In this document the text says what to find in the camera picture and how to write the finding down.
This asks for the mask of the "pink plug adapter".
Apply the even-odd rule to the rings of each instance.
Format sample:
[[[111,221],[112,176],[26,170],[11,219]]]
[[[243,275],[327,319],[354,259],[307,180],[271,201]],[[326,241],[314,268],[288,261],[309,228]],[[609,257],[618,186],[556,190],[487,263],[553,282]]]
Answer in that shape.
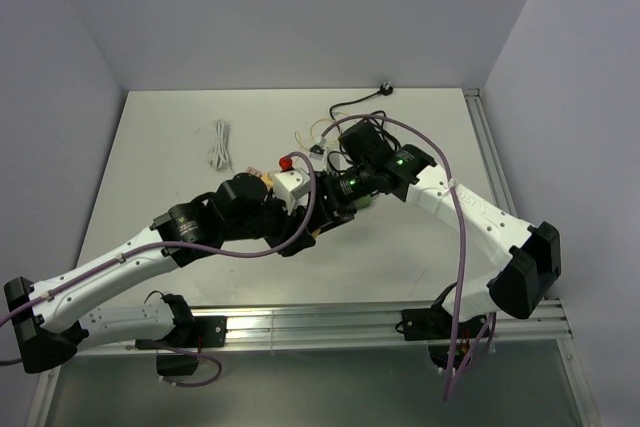
[[[246,173],[248,173],[250,175],[253,175],[255,177],[261,177],[262,176],[262,172],[260,170],[256,169],[256,168],[253,168],[253,167],[248,167],[246,169]]]

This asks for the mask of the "green power strip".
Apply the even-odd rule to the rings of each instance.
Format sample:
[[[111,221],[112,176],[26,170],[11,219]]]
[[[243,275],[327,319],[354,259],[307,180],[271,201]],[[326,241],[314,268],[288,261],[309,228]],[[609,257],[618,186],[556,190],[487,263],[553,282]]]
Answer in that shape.
[[[375,200],[375,197],[372,195],[366,195],[366,196],[360,197],[354,201],[354,208],[357,211],[369,208],[372,206],[374,200]]]

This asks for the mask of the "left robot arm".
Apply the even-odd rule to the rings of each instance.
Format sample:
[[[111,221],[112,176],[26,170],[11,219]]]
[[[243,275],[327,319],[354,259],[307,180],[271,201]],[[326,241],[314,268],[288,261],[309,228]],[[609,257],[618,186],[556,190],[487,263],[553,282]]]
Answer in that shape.
[[[108,308],[106,302],[209,256],[292,256],[313,246],[319,195],[316,173],[281,172],[271,186],[241,173],[171,207],[128,242],[67,274],[8,282],[6,320],[14,329],[18,364],[28,374],[41,373],[83,350],[126,340],[143,349],[186,346],[197,323],[182,296],[164,294],[132,308]]]

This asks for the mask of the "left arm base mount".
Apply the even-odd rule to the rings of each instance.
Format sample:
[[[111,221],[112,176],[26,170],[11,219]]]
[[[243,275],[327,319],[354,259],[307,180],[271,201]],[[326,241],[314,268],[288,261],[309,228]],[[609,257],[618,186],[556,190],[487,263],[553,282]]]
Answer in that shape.
[[[156,351],[156,373],[161,382],[176,388],[204,387],[222,375],[221,361],[208,349],[224,346],[226,326],[227,318],[224,316],[198,317],[183,340],[136,340],[134,348],[138,351]],[[213,374],[206,379],[196,380],[194,375],[204,366],[212,367]]]

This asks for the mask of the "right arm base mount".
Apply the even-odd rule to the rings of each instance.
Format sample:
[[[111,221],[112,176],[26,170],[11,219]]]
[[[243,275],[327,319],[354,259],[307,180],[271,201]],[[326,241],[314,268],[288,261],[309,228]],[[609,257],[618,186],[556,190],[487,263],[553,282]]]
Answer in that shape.
[[[491,339],[496,320],[493,316],[476,316],[458,323],[453,367],[459,368],[469,353],[476,337]],[[441,307],[405,309],[401,320],[394,326],[405,341],[445,341],[446,344],[430,348],[431,361],[442,369],[447,368],[451,339],[452,318]]]

